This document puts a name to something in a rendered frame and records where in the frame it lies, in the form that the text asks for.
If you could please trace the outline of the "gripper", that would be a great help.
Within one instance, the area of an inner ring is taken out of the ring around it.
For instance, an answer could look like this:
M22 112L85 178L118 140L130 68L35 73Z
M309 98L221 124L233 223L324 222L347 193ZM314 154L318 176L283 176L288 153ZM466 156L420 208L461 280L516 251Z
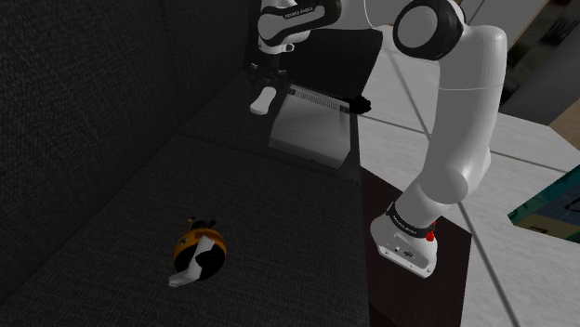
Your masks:
M258 54L258 65L251 63L249 66L249 82L255 85L261 80L261 74L275 75L276 89L284 89L287 85L288 74L287 71L281 67L281 54Z

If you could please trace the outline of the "open grey laptop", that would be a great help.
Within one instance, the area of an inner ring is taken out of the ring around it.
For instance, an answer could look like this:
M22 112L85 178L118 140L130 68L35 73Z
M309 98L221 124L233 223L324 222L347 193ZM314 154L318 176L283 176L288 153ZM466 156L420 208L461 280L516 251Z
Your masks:
M351 120L343 98L363 95L383 34L319 30L284 63L291 84L270 134L270 146L332 168L351 150Z

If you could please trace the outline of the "small black object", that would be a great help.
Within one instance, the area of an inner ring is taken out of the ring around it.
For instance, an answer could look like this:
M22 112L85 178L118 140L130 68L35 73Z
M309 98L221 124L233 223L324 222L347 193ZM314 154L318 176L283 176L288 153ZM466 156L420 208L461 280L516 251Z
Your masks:
M349 104L349 112L357 115L362 115L372 109L371 101L362 95L354 98L343 98Z

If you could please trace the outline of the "orange black bee toy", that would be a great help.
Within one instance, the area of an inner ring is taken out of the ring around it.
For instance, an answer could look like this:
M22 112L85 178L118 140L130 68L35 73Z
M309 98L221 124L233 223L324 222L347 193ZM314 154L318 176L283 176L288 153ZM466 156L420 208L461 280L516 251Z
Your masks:
M170 287L179 287L213 277L223 267L227 245L222 235L213 229L216 220L188 219L190 229L177 241L172 254L176 271L168 278Z

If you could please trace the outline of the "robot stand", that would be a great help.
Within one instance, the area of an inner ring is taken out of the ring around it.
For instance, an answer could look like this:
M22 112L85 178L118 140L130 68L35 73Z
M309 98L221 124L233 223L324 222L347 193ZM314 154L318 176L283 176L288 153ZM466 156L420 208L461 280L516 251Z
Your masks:
M461 327L471 234L439 217L437 265L423 279L381 256L370 233L401 191L364 168L361 183L370 326Z

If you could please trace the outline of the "teal edged table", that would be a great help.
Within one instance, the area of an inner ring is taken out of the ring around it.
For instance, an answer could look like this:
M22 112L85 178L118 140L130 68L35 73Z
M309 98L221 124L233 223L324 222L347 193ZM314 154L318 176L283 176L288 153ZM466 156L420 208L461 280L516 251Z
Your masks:
M514 226L580 244L580 164L507 217Z

